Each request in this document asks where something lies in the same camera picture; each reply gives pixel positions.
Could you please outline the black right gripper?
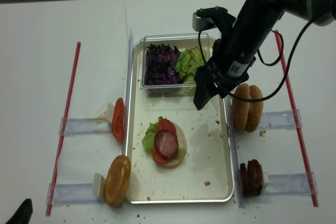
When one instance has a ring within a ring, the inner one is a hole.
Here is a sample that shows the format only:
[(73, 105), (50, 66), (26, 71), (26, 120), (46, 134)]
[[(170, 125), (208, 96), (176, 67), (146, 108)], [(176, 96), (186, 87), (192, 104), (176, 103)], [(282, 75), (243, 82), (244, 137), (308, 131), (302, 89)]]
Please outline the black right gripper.
[(204, 108), (208, 101), (219, 95), (221, 98), (232, 96), (235, 87), (248, 80), (247, 70), (255, 57), (246, 59), (235, 54), (228, 39), (221, 38), (214, 42), (212, 56), (205, 58), (202, 43), (198, 41), (204, 65), (197, 68), (194, 80), (196, 90), (194, 105), (198, 110)]

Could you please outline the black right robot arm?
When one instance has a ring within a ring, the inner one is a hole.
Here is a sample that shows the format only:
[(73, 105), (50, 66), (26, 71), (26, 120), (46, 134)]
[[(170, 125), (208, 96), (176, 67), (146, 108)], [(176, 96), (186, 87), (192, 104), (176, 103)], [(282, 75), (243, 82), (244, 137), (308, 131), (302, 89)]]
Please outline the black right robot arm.
[(195, 31), (217, 28), (221, 33), (212, 56), (196, 71), (193, 102), (198, 110), (216, 95), (231, 95), (248, 80), (255, 55), (285, 12), (305, 19), (308, 25), (325, 26), (335, 20), (335, 0), (246, 0), (237, 17), (222, 7), (199, 9), (193, 14)]

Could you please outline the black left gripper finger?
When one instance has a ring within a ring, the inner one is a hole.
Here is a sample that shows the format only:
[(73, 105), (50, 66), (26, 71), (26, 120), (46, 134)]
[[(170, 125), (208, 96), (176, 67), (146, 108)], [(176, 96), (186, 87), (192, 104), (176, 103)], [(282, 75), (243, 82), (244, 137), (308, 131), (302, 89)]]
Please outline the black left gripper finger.
[(6, 224), (29, 224), (32, 214), (32, 200), (25, 199)]

